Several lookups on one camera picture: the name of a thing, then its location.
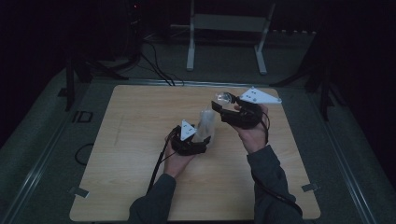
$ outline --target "long sleeve shirt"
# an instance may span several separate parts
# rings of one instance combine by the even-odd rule
[[[247,155],[247,162],[258,181],[268,189],[295,202],[295,197],[289,193],[285,172],[280,167],[280,162],[271,146]],[[176,180],[172,176],[161,175],[146,196],[134,201],[130,208],[128,223],[166,223],[175,188]],[[297,210],[267,194],[257,183],[254,193],[254,223],[304,223]]]

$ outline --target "wooden table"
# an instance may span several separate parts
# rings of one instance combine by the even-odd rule
[[[217,92],[240,95],[248,88],[117,86],[97,135],[70,217],[75,221],[126,220],[132,202],[145,195],[164,138],[183,119],[197,124],[200,111]],[[272,89],[260,89],[277,96]],[[269,142],[304,218],[320,216],[282,105],[268,105]],[[169,220],[253,219],[253,180],[246,151],[236,133],[216,115],[213,145],[177,180]]]

